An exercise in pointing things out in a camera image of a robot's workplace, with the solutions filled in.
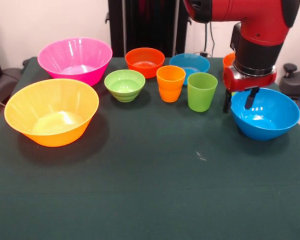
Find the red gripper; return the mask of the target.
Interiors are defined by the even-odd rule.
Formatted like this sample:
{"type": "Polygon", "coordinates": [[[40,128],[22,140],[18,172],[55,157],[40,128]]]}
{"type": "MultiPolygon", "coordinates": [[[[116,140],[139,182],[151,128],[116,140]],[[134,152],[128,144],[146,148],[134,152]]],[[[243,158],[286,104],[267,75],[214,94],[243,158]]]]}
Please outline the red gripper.
{"type": "Polygon", "coordinates": [[[265,76],[249,76],[240,73],[234,66],[223,70],[223,82],[225,85],[225,99],[223,113],[228,114],[231,108],[232,92],[242,92],[251,89],[245,102],[245,109],[249,110],[254,103],[260,88],[273,84],[277,77],[277,69],[274,66],[270,74],[265,76]]]}

